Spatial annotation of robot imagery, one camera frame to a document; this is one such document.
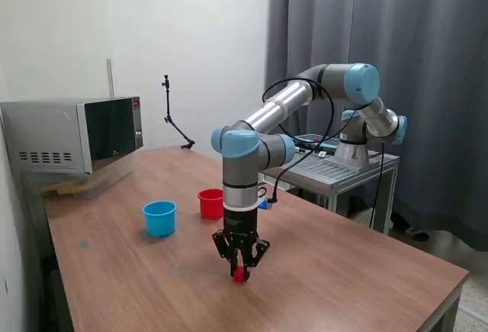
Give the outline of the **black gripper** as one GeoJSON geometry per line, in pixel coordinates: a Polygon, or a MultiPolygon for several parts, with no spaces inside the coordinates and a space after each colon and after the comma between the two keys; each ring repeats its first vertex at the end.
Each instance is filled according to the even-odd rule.
{"type": "Polygon", "coordinates": [[[257,234],[258,209],[248,211],[232,211],[224,208],[223,230],[218,230],[212,235],[214,244],[222,258],[230,262],[230,275],[235,279],[238,269],[238,250],[232,248],[226,240],[237,241],[244,239],[245,244],[241,249],[243,280],[250,277],[250,269],[256,267],[270,247],[270,242],[258,239],[257,234]]]}

